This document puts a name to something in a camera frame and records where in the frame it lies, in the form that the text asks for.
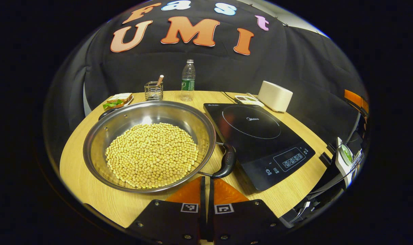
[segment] green bottle label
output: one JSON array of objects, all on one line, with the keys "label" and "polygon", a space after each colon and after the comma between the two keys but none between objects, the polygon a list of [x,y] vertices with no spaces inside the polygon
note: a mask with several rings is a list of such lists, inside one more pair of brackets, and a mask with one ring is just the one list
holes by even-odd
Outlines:
[{"label": "green bottle label", "polygon": [[181,90],[191,91],[194,90],[194,80],[182,80]]}]

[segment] cooking zone circle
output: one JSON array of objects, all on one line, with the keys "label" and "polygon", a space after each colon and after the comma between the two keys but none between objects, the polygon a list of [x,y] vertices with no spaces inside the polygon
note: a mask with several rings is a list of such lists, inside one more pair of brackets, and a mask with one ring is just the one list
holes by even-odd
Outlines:
[{"label": "cooking zone circle", "polygon": [[235,130],[253,138],[271,140],[281,134],[281,128],[275,119],[251,107],[226,107],[222,116]]}]

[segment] pile of soybeans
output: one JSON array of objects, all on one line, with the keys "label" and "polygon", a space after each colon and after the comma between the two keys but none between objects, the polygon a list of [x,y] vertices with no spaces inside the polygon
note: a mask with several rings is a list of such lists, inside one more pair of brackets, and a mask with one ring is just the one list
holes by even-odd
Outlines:
[{"label": "pile of soybeans", "polygon": [[171,124],[138,124],[106,149],[108,167],[137,189],[174,183],[192,169],[198,151],[191,136]]}]

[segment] orange letter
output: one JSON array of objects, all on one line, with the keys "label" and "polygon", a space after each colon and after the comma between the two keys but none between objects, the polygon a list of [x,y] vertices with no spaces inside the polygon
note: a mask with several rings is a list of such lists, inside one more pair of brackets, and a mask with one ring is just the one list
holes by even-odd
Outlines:
[{"label": "orange letter", "polygon": [[175,44],[179,42],[176,37],[178,32],[184,43],[188,43],[197,33],[197,38],[193,40],[196,45],[212,47],[214,42],[214,31],[220,25],[217,20],[203,19],[197,25],[192,26],[188,18],[183,16],[169,18],[170,28],[167,36],[161,39],[163,44]]},{"label": "orange letter", "polygon": [[127,30],[131,28],[130,26],[121,28],[120,30],[114,32],[114,38],[113,38],[113,41],[111,42],[111,47],[110,47],[111,51],[118,53],[118,52],[129,50],[137,46],[141,42],[141,39],[143,39],[144,32],[146,31],[147,26],[150,25],[151,23],[152,23],[152,20],[148,20],[148,21],[136,24],[135,27],[137,28],[137,31],[135,32],[135,36],[128,43],[123,43],[123,38]]},{"label": "orange letter", "polygon": [[249,55],[250,39],[254,36],[254,34],[242,28],[238,28],[237,30],[239,32],[239,38],[238,44],[234,47],[234,51],[239,54]]},{"label": "orange letter", "polygon": [[141,18],[141,17],[144,16],[142,14],[149,13],[153,9],[153,7],[160,6],[160,5],[161,5],[161,3],[155,3],[155,4],[152,4],[152,5],[149,5],[147,7],[144,7],[144,8],[141,8],[141,9],[138,9],[138,10],[134,11],[134,12],[132,12],[131,16],[129,16],[129,18],[127,20],[125,20],[122,24],[126,24],[129,21]]}]

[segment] wok handle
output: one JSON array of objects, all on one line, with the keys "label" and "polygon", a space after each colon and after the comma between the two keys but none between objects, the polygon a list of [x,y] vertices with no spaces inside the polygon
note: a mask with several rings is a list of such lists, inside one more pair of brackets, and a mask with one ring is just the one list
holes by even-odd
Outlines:
[{"label": "wok handle", "polygon": [[102,113],[102,115],[99,116],[98,121],[101,120],[102,118],[104,118],[104,116],[106,116],[106,115],[110,114],[111,112],[113,112],[115,110],[118,110],[118,109],[119,108],[112,108],[112,109],[109,109],[109,110],[105,111],[104,113]]},{"label": "wok handle", "polygon": [[213,179],[219,179],[219,178],[223,178],[223,177],[230,175],[236,163],[236,155],[235,155],[234,148],[228,143],[217,143],[217,144],[222,145],[226,149],[226,152],[222,158],[222,167],[220,168],[219,171],[215,172],[211,176],[211,178]]}]

